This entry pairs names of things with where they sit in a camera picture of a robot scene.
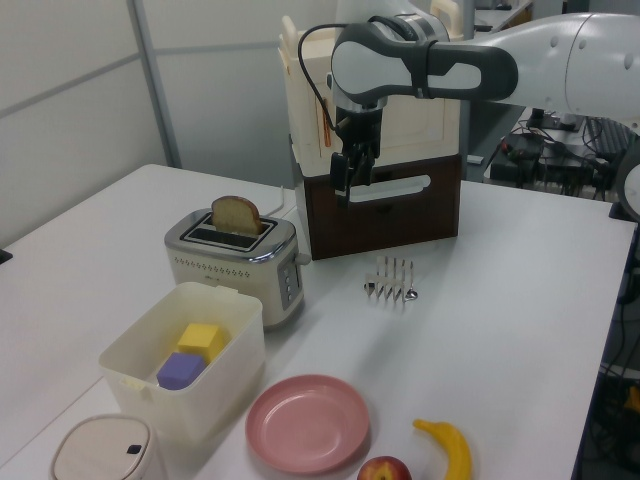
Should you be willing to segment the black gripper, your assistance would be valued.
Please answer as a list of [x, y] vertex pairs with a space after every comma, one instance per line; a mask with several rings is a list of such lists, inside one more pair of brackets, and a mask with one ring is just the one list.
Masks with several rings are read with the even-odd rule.
[[[376, 156], [380, 151], [383, 110], [353, 112], [336, 108], [336, 134], [342, 141], [342, 151], [355, 147], [352, 186], [369, 186]], [[347, 208], [349, 203], [349, 159], [342, 153], [331, 156], [330, 186], [334, 190], [337, 205]]]

